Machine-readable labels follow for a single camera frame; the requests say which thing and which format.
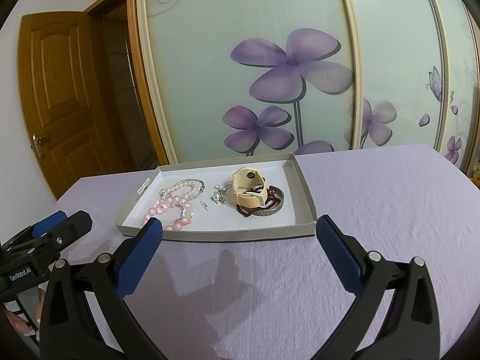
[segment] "silver bolt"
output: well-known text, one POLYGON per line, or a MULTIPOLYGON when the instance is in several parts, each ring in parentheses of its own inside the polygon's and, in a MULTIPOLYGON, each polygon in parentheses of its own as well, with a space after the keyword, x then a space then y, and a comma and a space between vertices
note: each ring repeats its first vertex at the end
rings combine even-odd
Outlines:
POLYGON ((368 258, 372 261, 378 262, 382 259, 382 255, 379 252, 372 250, 368 253, 368 258))
POLYGON ((64 259, 58 259, 55 262, 55 268, 63 268, 64 265, 65 265, 65 260, 64 259))
POLYGON ((100 264, 108 263, 110 261, 110 255, 108 253, 102 253, 97 260, 100 264))
POLYGON ((422 257, 415 257, 413 259, 413 262, 417 264, 417 266, 424 266, 425 265, 425 260, 422 257))

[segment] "yellow watch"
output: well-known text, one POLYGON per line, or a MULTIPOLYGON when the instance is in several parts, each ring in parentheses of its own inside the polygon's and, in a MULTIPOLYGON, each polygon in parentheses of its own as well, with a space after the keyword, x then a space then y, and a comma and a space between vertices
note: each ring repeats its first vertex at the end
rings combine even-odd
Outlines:
POLYGON ((233 200, 236 204, 247 208, 265 207, 268 190, 258 169, 245 166, 237 170, 232 177, 233 200), (261 187, 258 192, 245 192, 245 190, 258 186, 261 187))

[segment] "purple tablecloth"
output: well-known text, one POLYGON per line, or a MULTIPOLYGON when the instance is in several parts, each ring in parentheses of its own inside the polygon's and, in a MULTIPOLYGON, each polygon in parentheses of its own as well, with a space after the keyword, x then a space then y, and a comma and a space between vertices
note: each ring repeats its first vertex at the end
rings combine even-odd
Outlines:
MULTIPOLYGON (((408 262, 422 256, 433 281, 444 354, 480 303, 480 192, 424 145, 297 157, 318 215, 329 214, 366 250, 408 262)), ((79 180, 52 208, 85 210, 92 231, 64 251, 70 263, 113 252, 114 220, 142 172, 79 180)), ((373 341, 387 300, 362 346, 373 341)), ((309 359, 352 303, 315 238, 198 244, 164 241, 131 311, 171 360, 309 359)))

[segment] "blue gripper pad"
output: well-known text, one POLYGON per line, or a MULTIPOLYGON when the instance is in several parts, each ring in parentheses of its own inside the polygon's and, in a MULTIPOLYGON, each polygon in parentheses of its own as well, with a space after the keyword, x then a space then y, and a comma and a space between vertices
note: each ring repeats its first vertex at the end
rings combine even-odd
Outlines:
POLYGON ((318 242, 342 282, 345 291, 355 295, 361 293, 362 268, 336 230, 323 216, 318 218, 316 234, 318 242))
POLYGON ((43 221, 38 222, 33 226, 32 237, 38 238, 43 233, 49 231, 55 225, 58 225, 60 222, 67 219, 67 214, 63 211, 57 211, 56 213, 50 215, 48 218, 45 218, 43 221))
POLYGON ((137 243, 117 270, 115 289, 122 299, 126 295, 134 293, 160 242, 162 242, 163 228, 158 219, 152 218, 149 220, 144 229, 143 235, 137 240, 137 243))

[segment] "barcode sticker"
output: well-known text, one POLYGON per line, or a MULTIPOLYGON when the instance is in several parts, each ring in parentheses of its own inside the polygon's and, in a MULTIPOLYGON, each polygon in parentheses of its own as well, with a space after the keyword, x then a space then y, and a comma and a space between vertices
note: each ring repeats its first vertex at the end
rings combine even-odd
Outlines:
POLYGON ((142 186, 140 188, 138 188, 138 195, 141 195, 142 192, 145 190, 145 188, 148 187, 148 184, 150 184, 150 178, 148 178, 147 180, 145 180, 145 183, 142 184, 142 186))

